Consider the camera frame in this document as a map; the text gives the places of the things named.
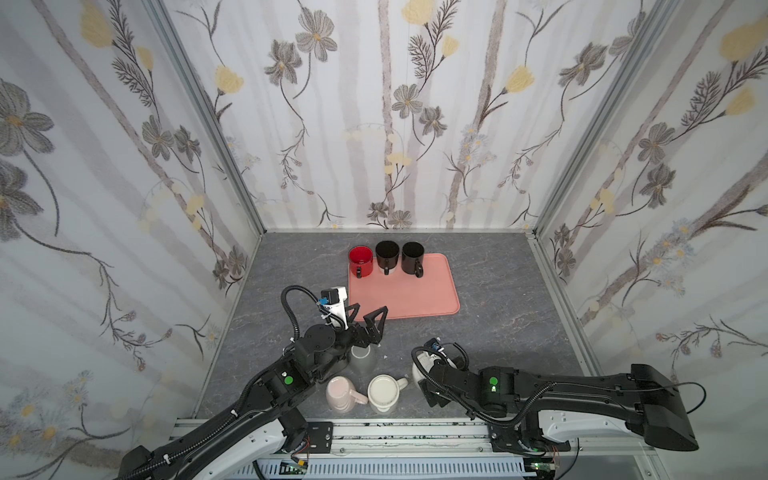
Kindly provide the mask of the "white ribbed mug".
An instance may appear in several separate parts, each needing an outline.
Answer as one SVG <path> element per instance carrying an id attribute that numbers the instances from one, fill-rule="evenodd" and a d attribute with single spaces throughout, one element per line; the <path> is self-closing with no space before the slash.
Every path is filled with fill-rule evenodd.
<path id="1" fill-rule="evenodd" d="M 456 367 L 456 363 L 447 355 L 445 349 L 419 350 L 416 352 L 416 359 L 413 361 L 411 371 L 414 383 L 417 386 L 422 387 L 427 384 L 424 372 L 429 373 L 439 360 L 451 367 Z"/>

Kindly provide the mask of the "light grey mug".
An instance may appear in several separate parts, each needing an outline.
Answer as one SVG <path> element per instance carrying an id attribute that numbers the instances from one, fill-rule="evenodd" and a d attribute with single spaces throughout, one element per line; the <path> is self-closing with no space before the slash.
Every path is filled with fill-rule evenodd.
<path id="1" fill-rule="evenodd" d="M 373 345 L 366 347 L 352 346 L 349 356 L 350 368 L 359 376 L 370 375 L 377 364 L 377 352 Z"/>

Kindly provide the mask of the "red mug black handle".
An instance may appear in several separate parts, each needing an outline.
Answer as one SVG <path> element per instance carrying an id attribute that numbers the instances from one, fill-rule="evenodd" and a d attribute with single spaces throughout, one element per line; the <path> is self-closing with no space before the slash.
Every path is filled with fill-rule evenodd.
<path id="1" fill-rule="evenodd" d="M 374 253 L 367 246 L 355 246 L 348 253 L 349 271 L 353 278 L 369 276 L 374 268 Z"/>

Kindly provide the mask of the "cream mug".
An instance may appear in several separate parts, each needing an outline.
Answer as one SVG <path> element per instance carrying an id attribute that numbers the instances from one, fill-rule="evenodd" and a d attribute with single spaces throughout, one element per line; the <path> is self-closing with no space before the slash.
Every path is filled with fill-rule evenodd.
<path id="1" fill-rule="evenodd" d="M 397 406 L 401 391 L 408 384 L 407 378 L 396 379 L 387 374 L 377 375 L 368 384 L 368 404 L 378 414 L 390 413 Z"/>

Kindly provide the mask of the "black mug white base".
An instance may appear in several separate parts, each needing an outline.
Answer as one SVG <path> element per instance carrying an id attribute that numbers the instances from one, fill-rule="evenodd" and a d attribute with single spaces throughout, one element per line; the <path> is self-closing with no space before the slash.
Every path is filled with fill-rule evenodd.
<path id="1" fill-rule="evenodd" d="M 399 262 L 400 247 L 391 240 L 379 242 L 375 247 L 377 265 L 384 275 L 392 273 Z"/>

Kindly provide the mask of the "black mug white rim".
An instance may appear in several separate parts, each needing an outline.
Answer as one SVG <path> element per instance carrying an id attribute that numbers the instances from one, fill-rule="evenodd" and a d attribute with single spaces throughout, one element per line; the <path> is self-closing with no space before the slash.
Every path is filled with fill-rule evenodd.
<path id="1" fill-rule="evenodd" d="M 418 242 L 407 242 L 402 246 L 401 269 L 407 275 L 422 278 L 424 276 L 424 246 Z"/>

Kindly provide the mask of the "pink mug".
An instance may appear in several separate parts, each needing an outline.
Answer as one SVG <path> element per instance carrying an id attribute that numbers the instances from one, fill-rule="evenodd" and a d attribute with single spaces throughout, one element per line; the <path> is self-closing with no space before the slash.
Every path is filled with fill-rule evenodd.
<path id="1" fill-rule="evenodd" d="M 336 413 L 348 413 L 357 405 L 366 405 L 368 397 L 358 392 L 353 383 L 344 376 L 333 377 L 326 386 L 326 401 Z"/>

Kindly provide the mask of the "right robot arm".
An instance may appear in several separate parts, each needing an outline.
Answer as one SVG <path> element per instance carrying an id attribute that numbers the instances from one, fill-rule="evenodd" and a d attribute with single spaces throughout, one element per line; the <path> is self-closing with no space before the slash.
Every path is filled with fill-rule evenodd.
<path id="1" fill-rule="evenodd" d="M 415 347 L 411 359 L 429 405 L 458 404 L 470 419 L 485 422 L 508 440 L 514 452 L 567 446 L 545 433 L 539 420 L 544 411 L 617 419 L 656 449 L 699 448 L 679 385 L 650 365 L 634 364 L 627 373 L 596 377 L 499 366 L 472 372 L 466 354 L 451 360 L 435 343 Z"/>

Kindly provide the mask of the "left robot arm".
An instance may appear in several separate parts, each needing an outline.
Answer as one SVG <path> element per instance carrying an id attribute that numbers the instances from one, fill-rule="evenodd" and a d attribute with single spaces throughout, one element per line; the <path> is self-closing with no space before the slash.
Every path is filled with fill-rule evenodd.
<path id="1" fill-rule="evenodd" d="M 383 338 L 387 307 L 358 322 L 359 304 L 346 304 L 342 293 L 285 287 L 280 302 L 293 333 L 282 355 L 255 374 L 230 406 L 190 433 L 153 451 L 138 446 L 125 454 L 119 478 L 223 479 L 261 455 L 296 448 L 308 431 L 299 405 L 347 367 L 352 348 Z"/>

